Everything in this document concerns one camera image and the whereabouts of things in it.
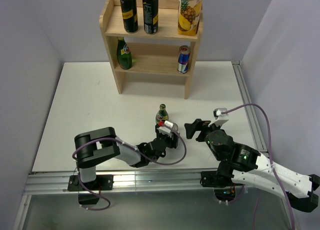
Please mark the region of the green glass bottle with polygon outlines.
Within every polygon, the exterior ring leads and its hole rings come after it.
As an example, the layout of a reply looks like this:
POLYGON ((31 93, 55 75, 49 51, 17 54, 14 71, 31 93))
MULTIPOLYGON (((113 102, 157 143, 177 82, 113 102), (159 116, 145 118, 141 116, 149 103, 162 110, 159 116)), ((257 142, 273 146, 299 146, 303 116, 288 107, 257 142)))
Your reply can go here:
POLYGON ((164 103, 160 104, 159 111, 155 116, 155 123, 158 124, 159 122, 165 122, 169 119, 169 114, 166 110, 166 105, 164 103))
POLYGON ((123 70, 128 70, 133 65, 131 51, 124 37, 118 37, 117 39, 118 39, 118 42, 117 42, 116 55, 117 55, 118 64, 123 70))

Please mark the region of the blue silver can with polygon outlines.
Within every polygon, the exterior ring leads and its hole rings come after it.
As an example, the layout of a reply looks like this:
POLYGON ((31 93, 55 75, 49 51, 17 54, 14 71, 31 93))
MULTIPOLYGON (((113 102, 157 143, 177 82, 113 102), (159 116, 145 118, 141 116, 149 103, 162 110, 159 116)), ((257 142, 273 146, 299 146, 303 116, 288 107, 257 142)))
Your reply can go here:
POLYGON ((185 74, 188 71, 190 54, 191 54, 191 49, 188 45, 182 45, 179 47, 177 71, 180 74, 185 74))
POLYGON ((175 131, 178 131, 179 130, 179 127, 178 125, 174 122, 173 123, 173 127, 172 127, 175 131))

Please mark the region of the dark grey can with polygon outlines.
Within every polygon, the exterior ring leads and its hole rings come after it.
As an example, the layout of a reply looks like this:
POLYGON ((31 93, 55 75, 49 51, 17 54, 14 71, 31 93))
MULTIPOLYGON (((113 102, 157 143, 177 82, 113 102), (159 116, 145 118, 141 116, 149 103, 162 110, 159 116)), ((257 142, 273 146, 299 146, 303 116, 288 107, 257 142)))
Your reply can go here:
POLYGON ((159 0, 142 0, 143 25, 147 34, 159 31, 159 0))

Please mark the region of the black yellow tall can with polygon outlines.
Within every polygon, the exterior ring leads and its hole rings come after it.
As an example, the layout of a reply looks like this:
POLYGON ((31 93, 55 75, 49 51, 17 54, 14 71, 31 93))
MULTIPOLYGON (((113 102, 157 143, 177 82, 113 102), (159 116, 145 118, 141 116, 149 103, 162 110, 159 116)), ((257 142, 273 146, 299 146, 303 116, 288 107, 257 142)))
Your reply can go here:
POLYGON ((124 29, 128 33, 135 33, 138 28, 137 0, 120 0, 124 29))

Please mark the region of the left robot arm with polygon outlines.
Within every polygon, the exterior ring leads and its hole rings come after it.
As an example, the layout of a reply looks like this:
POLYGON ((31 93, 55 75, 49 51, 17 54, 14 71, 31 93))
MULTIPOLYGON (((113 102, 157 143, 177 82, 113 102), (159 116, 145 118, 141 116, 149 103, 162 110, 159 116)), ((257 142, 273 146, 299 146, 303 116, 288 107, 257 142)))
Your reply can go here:
POLYGON ((156 163, 166 156, 166 149, 178 147, 179 127, 168 120, 155 125, 156 138, 139 145, 130 145, 121 140, 113 127, 105 127, 74 137, 76 153, 73 155, 80 173, 79 184, 86 190, 98 190, 108 183, 99 180, 96 166, 110 159, 118 159, 133 168, 142 168, 156 163))

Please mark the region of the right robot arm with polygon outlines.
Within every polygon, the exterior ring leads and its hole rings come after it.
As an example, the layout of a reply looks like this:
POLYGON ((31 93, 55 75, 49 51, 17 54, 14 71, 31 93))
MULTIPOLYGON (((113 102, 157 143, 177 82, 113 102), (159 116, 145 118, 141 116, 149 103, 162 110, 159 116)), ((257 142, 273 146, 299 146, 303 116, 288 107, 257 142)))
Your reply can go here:
POLYGON ((219 162, 217 170, 201 172, 203 187, 225 188, 232 184, 248 185, 288 199, 290 206, 310 213, 318 207, 314 191, 320 186, 316 174, 303 175, 271 160, 260 151, 235 142, 221 126, 197 118, 184 125, 187 139, 196 132, 197 142, 206 143, 219 162))

